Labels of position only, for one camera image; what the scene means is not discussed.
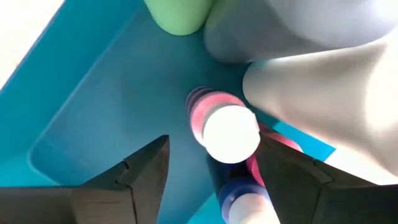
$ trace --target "white object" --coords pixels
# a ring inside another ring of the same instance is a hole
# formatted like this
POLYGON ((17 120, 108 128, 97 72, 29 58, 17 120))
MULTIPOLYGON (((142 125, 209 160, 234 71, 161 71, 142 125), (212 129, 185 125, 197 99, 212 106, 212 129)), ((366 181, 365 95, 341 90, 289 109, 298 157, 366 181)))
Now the white object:
POLYGON ((214 111, 203 128, 208 153, 217 161, 235 164, 249 158, 260 143, 257 119, 243 106, 224 106, 214 111))
POLYGON ((356 151, 338 148, 325 163, 377 185, 398 184, 398 177, 356 151))
POLYGON ((230 224, 279 224, 271 201, 262 195, 245 194, 229 210, 230 224))
POLYGON ((360 47, 254 63, 243 90, 259 109, 397 176, 397 62, 396 29, 360 47))
POLYGON ((294 34, 329 48, 355 47, 389 33, 396 0, 265 0, 294 34))

